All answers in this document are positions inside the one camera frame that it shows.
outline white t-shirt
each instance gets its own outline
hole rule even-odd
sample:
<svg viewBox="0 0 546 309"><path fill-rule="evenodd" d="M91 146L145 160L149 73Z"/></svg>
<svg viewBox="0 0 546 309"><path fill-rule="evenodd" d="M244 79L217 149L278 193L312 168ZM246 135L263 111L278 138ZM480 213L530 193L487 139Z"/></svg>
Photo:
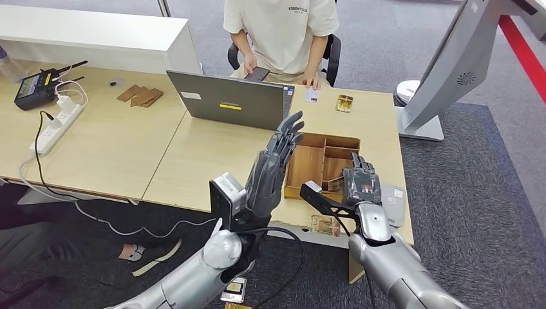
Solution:
<svg viewBox="0 0 546 309"><path fill-rule="evenodd" d="M223 27L245 29L258 66L277 73L305 71L313 35L339 27L334 0L225 0Z"/></svg>

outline red stripe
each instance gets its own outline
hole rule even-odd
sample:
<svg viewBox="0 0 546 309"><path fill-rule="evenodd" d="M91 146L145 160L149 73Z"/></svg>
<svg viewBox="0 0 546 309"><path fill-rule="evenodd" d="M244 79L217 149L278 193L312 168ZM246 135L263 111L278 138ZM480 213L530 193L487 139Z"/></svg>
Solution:
<svg viewBox="0 0 546 309"><path fill-rule="evenodd" d="M498 24L506 36L510 47L514 50L516 57L522 64L527 76L529 76L529 79L536 88L536 91L538 91L538 94L542 97L544 103L546 103L546 71L544 67L540 64L527 42L525 42L525 39L510 16L501 16Z"/></svg>

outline card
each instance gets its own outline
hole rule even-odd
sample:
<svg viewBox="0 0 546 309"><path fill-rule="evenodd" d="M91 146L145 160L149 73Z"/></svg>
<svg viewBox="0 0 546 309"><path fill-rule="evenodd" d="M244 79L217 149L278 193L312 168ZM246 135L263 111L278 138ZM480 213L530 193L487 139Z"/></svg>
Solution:
<svg viewBox="0 0 546 309"><path fill-rule="evenodd" d="M305 93L306 102L319 102L319 91L313 88L307 88Z"/></svg>

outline dark pants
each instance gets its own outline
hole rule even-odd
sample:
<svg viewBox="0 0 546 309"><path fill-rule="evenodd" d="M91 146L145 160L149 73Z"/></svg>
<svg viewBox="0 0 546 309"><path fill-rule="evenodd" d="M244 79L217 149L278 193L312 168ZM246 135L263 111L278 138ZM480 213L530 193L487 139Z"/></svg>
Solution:
<svg viewBox="0 0 546 309"><path fill-rule="evenodd" d="M122 249L121 243L88 237L54 223L39 222L12 227L0 230L0 275L32 260L116 259Z"/></svg>

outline electrical outlet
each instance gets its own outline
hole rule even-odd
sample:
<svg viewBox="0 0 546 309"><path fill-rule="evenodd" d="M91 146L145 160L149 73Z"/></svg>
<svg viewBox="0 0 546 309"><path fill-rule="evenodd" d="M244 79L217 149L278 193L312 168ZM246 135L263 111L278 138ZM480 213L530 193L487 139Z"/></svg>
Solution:
<svg viewBox="0 0 546 309"><path fill-rule="evenodd" d="M38 136L37 150L41 156L47 155L53 146L61 139L63 134L74 123L76 118L82 113L82 106L74 104L75 107L72 111L61 111L56 118L62 123L61 127L52 127L48 125L44 131ZM34 141L29 147L34 152Z"/></svg>

